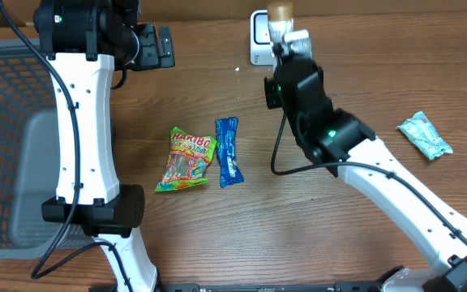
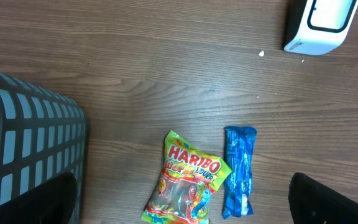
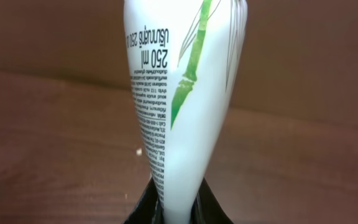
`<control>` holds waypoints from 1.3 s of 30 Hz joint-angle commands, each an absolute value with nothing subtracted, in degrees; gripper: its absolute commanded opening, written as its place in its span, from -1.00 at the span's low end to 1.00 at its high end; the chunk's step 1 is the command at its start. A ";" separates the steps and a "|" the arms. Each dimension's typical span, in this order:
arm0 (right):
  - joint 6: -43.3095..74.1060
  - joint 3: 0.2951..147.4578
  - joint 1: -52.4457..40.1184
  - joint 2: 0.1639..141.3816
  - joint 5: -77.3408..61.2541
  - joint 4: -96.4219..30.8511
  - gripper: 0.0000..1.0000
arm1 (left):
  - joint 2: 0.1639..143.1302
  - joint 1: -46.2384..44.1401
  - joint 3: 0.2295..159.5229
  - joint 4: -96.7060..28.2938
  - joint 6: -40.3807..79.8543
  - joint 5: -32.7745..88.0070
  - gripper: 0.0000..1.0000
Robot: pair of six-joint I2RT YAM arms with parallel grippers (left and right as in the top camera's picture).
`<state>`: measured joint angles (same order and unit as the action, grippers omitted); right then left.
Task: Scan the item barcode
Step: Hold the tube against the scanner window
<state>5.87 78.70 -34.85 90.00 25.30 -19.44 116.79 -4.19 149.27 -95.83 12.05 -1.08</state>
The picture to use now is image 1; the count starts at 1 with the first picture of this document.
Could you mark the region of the mint green wipes packet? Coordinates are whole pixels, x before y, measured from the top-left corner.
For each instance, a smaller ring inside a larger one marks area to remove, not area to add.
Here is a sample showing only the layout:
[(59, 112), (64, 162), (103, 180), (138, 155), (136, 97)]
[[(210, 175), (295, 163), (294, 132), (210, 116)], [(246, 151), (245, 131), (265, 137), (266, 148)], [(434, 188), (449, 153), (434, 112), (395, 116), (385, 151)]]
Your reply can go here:
[(453, 154), (452, 147), (439, 136), (429, 118), (422, 111), (418, 111), (412, 118), (407, 118), (396, 128), (429, 160), (434, 160), (444, 154)]

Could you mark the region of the blue cookie packet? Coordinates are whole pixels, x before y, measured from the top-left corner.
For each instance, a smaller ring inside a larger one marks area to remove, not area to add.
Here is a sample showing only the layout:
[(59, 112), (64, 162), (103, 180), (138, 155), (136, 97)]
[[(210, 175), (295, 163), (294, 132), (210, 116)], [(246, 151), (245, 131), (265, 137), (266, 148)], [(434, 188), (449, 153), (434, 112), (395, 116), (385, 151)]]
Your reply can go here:
[(221, 168), (221, 188), (244, 182), (236, 157), (237, 129), (238, 118), (236, 117), (216, 120), (216, 140), (218, 142), (216, 156)]

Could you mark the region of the white tube with gold cap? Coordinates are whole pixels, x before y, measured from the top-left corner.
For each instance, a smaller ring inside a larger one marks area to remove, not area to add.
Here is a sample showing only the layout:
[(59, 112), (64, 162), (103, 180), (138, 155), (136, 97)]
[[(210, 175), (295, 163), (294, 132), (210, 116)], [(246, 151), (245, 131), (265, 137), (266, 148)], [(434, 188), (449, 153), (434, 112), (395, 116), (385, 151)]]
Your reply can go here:
[(267, 9), (270, 42), (280, 43), (286, 33), (293, 31), (293, 3), (272, 2), (268, 4)]

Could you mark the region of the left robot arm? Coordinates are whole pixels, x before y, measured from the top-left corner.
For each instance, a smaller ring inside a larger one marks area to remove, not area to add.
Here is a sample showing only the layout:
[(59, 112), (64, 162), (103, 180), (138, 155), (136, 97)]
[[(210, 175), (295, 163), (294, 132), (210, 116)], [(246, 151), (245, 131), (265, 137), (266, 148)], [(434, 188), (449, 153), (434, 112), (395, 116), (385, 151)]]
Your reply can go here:
[(60, 166), (44, 220), (78, 225), (105, 253), (119, 291), (163, 286), (139, 229), (144, 190), (122, 184), (114, 166), (110, 93), (115, 71), (163, 67), (155, 29), (136, 1), (43, 1), (34, 14), (41, 61), (56, 100)]

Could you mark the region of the green gummy candy bag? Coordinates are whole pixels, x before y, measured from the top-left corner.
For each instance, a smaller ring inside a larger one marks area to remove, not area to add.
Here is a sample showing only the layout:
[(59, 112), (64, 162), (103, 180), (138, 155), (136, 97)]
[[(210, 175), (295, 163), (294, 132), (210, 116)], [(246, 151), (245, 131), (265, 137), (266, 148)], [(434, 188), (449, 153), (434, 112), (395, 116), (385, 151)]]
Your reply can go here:
[(211, 136), (195, 136), (175, 127), (170, 132), (169, 157), (155, 191), (177, 191), (208, 182), (204, 177), (216, 151)]

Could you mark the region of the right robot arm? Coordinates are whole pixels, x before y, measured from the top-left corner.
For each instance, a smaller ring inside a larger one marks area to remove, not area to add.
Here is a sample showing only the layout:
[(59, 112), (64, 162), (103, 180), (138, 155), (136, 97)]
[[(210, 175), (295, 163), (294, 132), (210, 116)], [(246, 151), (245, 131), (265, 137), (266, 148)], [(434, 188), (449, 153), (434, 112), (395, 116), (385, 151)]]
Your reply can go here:
[(297, 145), (375, 203), (414, 243), (429, 264), (424, 271), (400, 266), (373, 291), (467, 291), (467, 217), (412, 175), (365, 123), (334, 109), (323, 70), (304, 54), (279, 57), (264, 81), (269, 108), (282, 108)]

